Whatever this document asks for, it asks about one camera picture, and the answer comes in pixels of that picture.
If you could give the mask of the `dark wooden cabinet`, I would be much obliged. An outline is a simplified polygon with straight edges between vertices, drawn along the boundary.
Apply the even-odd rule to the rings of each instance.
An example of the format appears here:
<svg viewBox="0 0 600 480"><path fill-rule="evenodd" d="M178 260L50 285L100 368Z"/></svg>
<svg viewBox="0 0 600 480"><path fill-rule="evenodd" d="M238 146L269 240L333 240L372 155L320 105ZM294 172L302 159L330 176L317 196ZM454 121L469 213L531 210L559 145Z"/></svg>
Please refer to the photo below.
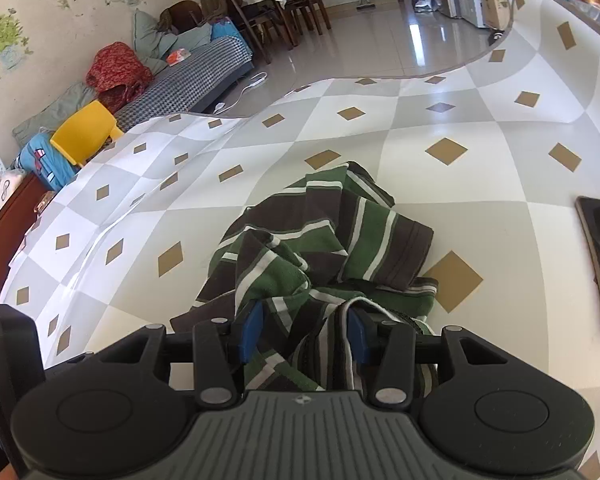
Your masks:
<svg viewBox="0 0 600 480"><path fill-rule="evenodd" d="M28 174L0 210L0 292L10 260L38 218L35 208L46 192L46 185L34 174Z"/></svg>

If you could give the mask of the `green brown striped t-shirt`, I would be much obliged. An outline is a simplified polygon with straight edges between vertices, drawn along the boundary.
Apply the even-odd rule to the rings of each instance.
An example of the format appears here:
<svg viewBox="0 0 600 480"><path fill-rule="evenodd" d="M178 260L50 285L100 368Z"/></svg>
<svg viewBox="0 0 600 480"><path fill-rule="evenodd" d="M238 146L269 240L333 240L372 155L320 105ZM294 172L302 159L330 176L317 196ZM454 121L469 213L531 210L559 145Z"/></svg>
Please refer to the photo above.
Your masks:
<svg viewBox="0 0 600 480"><path fill-rule="evenodd" d="M174 332L232 320L259 301L264 327L247 388L361 388L344 333L349 308L360 302L426 334L437 295L437 281L420 274L434 231L393 206L362 166L346 162L248 207L216 248L193 307L172 318Z"/></svg>

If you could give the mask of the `orange snack packet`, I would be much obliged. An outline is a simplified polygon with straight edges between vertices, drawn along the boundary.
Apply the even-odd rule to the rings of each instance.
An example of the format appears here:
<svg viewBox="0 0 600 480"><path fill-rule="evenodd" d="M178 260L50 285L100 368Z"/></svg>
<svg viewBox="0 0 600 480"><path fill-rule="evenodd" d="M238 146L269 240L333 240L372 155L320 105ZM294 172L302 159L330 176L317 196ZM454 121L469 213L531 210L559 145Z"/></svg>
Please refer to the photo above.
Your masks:
<svg viewBox="0 0 600 480"><path fill-rule="evenodd" d="M166 57L166 62L169 66L178 65L187 60L191 55L192 54L187 49L176 49Z"/></svg>

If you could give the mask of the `checkered sofa bed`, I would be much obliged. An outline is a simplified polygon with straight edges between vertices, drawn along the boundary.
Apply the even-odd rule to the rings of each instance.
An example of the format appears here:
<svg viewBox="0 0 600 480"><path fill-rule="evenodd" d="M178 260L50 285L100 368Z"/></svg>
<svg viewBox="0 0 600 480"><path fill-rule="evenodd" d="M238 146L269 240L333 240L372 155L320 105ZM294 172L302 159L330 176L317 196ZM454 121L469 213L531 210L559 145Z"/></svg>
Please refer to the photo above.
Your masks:
<svg viewBox="0 0 600 480"><path fill-rule="evenodd" d="M201 113L253 69L252 53L233 36L215 39L185 61L158 73L147 89L114 117L122 131L154 117Z"/></svg>

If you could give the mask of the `yellow plastic chair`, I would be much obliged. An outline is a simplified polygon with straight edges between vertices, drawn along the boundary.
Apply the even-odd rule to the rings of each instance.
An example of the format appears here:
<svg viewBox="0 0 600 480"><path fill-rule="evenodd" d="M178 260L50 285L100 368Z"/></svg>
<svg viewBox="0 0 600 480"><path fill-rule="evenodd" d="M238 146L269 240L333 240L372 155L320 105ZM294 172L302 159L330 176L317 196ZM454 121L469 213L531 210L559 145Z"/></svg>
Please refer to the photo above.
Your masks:
<svg viewBox="0 0 600 480"><path fill-rule="evenodd" d="M123 136L117 119L95 100L69 117L52 135L50 144L73 166L83 167L110 139Z"/></svg>

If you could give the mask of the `grey green pillow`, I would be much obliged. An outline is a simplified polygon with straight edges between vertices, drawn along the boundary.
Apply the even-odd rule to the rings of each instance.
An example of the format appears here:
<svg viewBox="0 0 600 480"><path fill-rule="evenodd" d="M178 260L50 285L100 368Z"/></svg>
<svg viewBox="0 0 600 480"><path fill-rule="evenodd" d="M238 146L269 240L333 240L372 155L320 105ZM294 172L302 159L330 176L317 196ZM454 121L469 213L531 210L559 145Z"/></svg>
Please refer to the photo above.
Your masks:
<svg viewBox="0 0 600 480"><path fill-rule="evenodd" d="M135 10L132 14L132 49L153 75L168 67L166 58L172 52L181 49L193 52L210 44L211 32L210 24L203 24L178 35L160 32L158 21L148 13Z"/></svg>

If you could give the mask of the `dark wooden dining chair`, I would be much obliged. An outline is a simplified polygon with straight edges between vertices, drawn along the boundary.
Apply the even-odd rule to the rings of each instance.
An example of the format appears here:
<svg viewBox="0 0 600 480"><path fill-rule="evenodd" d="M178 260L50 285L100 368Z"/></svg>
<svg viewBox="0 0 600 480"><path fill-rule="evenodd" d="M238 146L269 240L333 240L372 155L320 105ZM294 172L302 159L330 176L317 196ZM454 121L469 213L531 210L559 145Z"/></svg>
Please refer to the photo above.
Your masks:
<svg viewBox="0 0 600 480"><path fill-rule="evenodd" d="M298 37L303 35L302 27L319 35L324 28L332 29L323 0L287 0L283 16L293 44L298 44Z"/></svg>

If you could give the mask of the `checkered diamond pattern tablecloth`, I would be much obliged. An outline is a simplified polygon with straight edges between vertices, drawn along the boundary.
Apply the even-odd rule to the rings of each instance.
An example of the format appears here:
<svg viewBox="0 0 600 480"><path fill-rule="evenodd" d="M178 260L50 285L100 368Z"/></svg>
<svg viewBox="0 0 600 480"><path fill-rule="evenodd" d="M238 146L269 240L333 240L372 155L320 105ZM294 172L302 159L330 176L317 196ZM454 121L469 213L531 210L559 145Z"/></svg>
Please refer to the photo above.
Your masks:
<svg viewBox="0 0 600 480"><path fill-rule="evenodd" d="M275 239L363 254L377 278L406 220L434 237L408 314L459 325L584 395L584 471L600 479L600 292L577 212L600 198L600 26L515 0L478 58L411 79L324 79L249 118L134 126L50 202L2 299L35 320L42 360L199 312L228 229L275 198Z"/></svg>

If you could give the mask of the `red patterned cloth bundle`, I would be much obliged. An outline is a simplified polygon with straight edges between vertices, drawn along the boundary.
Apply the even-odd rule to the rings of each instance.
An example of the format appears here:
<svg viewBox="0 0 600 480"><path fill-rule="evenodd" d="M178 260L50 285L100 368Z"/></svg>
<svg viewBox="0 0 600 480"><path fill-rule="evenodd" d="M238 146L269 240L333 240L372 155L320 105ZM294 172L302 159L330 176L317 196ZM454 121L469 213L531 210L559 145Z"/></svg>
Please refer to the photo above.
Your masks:
<svg viewBox="0 0 600 480"><path fill-rule="evenodd" d="M85 76L85 83L111 114L140 96L153 80L151 70L121 41L100 49Z"/></svg>

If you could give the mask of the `cardboard box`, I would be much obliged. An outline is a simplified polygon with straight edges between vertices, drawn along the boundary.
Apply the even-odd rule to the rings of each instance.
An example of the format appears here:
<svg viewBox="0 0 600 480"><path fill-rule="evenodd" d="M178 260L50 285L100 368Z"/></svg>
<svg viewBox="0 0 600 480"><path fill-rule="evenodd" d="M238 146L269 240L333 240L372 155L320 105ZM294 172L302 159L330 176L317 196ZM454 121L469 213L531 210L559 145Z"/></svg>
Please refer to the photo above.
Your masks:
<svg viewBox="0 0 600 480"><path fill-rule="evenodd" d="M510 19L510 6L508 0L481 0L483 21L486 26L504 30Z"/></svg>

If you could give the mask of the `blue cartoon blanket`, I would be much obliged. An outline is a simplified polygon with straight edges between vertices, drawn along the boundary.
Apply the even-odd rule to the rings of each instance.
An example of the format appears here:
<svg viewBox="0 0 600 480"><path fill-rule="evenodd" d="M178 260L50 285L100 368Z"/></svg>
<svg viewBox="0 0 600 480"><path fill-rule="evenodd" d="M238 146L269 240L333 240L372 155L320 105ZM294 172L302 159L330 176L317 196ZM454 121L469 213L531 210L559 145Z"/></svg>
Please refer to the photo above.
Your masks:
<svg viewBox="0 0 600 480"><path fill-rule="evenodd" d="M15 166L34 174L50 191L60 191L76 175L76 167L53 147L46 131L32 136L19 152Z"/></svg>

